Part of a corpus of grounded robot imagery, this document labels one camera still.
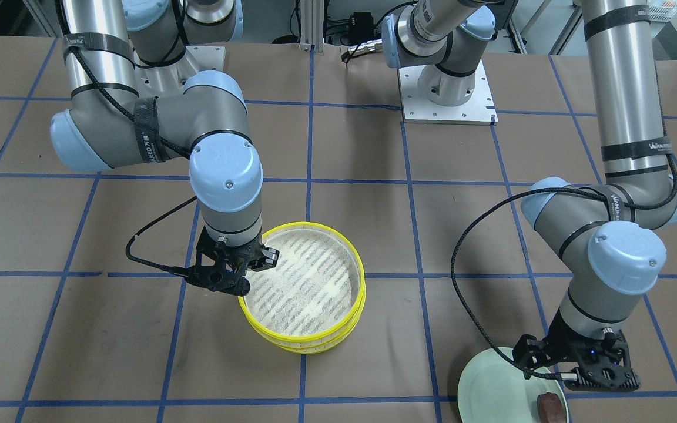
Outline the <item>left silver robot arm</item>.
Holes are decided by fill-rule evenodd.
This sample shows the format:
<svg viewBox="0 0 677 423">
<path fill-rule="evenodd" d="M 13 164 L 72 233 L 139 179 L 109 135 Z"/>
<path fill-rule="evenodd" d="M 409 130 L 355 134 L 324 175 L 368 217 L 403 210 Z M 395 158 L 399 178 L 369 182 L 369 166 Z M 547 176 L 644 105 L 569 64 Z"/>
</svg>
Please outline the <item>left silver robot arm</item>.
<svg viewBox="0 0 677 423">
<path fill-rule="evenodd" d="M 572 390 L 637 389 L 622 332 L 655 286 L 666 248 L 655 230 L 677 223 L 677 172 L 666 135 L 651 13 L 645 1 L 580 1 L 605 184 L 549 177 L 518 195 L 532 228 L 572 271 L 544 339 L 522 335 L 500 357 L 524 378 Z"/>
</svg>

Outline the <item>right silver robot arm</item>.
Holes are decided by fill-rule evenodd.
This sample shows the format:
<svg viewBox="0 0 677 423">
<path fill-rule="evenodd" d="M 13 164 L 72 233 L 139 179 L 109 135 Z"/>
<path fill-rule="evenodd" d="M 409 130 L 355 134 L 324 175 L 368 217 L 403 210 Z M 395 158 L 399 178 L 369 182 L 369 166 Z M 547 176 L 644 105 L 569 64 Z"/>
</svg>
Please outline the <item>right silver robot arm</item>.
<svg viewBox="0 0 677 423">
<path fill-rule="evenodd" d="M 57 1 L 72 106 L 52 120 L 76 172 L 190 162 L 205 228 L 199 253 L 225 271 L 274 267 L 262 244 L 263 167 L 239 84 L 202 69 L 195 42 L 241 31 L 239 1 Z"/>
</svg>

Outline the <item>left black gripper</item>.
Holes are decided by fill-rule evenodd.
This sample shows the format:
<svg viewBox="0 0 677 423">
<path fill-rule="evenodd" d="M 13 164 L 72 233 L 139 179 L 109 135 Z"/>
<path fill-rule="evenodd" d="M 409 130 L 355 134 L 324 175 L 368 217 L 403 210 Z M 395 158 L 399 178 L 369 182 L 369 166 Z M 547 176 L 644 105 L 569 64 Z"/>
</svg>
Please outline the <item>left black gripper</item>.
<svg viewBox="0 0 677 423">
<path fill-rule="evenodd" d="M 562 380 L 594 380 L 604 374 L 602 367 L 609 368 L 609 354 L 599 340 L 584 337 L 571 329 L 561 311 L 557 311 L 544 339 L 522 335 L 513 348 L 512 357 L 525 378 L 530 377 L 529 370 L 559 363 L 576 364 L 570 372 L 559 375 Z"/>
</svg>

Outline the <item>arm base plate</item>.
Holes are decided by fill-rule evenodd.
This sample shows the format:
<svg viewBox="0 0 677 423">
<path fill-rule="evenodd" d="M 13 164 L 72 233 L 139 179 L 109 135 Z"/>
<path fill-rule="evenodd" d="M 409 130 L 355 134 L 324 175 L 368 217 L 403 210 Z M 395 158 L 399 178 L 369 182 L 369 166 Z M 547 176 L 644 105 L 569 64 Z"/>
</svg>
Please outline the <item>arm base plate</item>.
<svg viewBox="0 0 677 423">
<path fill-rule="evenodd" d="M 435 65 L 398 70 L 398 87 L 407 123 L 496 124 L 499 121 L 483 62 L 463 78 Z"/>
<path fill-rule="evenodd" d="M 241 104 L 232 86 L 237 83 L 224 72 L 225 49 L 220 46 L 188 46 L 181 62 L 180 121 L 212 123 Z"/>
</svg>

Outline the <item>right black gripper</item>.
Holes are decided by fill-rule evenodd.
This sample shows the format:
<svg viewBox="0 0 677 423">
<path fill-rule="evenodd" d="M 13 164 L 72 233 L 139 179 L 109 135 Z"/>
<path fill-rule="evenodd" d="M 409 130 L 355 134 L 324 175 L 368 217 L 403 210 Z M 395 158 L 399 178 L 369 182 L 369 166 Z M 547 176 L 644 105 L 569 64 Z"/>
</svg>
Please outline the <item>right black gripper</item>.
<svg viewBox="0 0 677 423">
<path fill-rule="evenodd" d="M 237 271 L 263 271 L 277 266 L 279 251 L 261 243 L 256 236 L 241 246 L 228 246 L 227 238 L 209 234 L 204 229 L 196 245 L 196 271 L 217 271 L 218 273 L 236 273 Z"/>
</svg>

